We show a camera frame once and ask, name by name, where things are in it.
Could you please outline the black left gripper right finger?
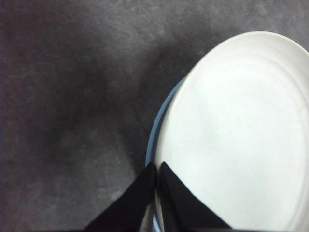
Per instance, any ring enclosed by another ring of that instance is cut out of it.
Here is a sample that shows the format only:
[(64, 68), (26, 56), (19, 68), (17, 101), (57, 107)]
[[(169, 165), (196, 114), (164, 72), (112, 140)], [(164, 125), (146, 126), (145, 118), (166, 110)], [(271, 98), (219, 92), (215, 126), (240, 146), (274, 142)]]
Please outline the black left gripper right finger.
[(190, 192), (165, 162), (160, 165), (159, 185), (164, 231), (232, 231), (231, 226)]

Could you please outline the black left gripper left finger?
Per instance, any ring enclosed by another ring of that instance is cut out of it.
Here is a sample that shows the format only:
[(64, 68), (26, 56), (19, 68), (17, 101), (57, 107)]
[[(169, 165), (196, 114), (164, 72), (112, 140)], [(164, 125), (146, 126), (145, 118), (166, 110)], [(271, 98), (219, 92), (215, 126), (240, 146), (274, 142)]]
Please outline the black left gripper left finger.
[(146, 209), (155, 193), (156, 166), (149, 163), (126, 191), (97, 218), (84, 232), (137, 232)]

